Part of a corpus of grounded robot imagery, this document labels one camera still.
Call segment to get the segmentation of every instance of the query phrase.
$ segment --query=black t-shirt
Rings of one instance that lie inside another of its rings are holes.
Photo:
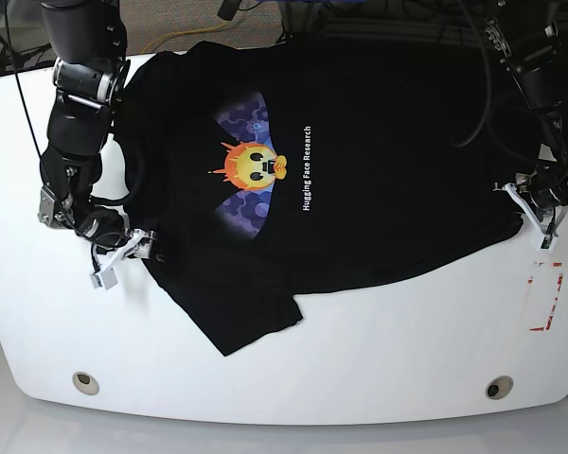
[[[417,49],[202,43],[135,74],[115,137],[127,184],[144,179],[125,209],[224,355],[298,323],[295,294],[408,279],[519,231],[484,147],[451,147],[464,101],[422,83]]]

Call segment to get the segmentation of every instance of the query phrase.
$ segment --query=cartoon face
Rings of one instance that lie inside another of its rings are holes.
[[[224,173],[225,181],[245,191],[258,191],[275,179],[286,177],[286,157],[277,156],[270,148],[258,143],[241,143],[228,148],[225,168],[211,173]]]

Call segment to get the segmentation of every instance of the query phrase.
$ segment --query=white table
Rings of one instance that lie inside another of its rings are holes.
[[[146,60],[133,58],[132,72]],[[21,76],[42,149],[51,76]],[[103,158],[95,193],[124,195],[117,145]],[[532,250],[524,226],[416,279],[299,297],[300,325],[223,358],[141,261],[117,269],[116,288],[93,290],[88,244],[38,222],[40,187],[15,81],[1,78],[0,341],[32,397],[176,419],[340,425],[515,410],[568,393],[568,216],[553,253]],[[556,297],[551,329],[530,331],[546,326]],[[98,380],[98,395],[73,386],[80,371]],[[489,400],[500,375],[514,388]]]

